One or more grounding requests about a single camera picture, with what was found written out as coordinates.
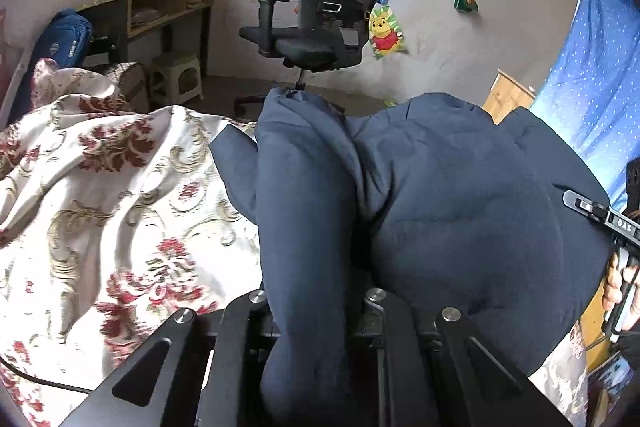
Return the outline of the person's right hand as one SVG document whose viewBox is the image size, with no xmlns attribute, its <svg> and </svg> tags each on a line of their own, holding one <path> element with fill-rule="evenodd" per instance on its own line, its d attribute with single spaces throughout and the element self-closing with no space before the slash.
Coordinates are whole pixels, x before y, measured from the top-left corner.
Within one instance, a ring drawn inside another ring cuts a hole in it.
<svg viewBox="0 0 640 427">
<path fill-rule="evenodd" d="M 623 331 L 630 331 L 639 320 L 638 269 L 638 265 L 634 265 L 633 267 L 627 267 L 621 270 L 618 267 L 618 256 L 616 254 L 612 255 L 608 262 L 608 272 L 606 272 L 604 294 L 602 297 L 602 306 L 605 312 L 612 311 L 616 305 L 623 301 L 624 292 L 622 291 L 622 285 L 624 282 L 634 283 L 637 287 L 626 319 L 623 321 L 623 325 L 620 326 Z"/>
</svg>

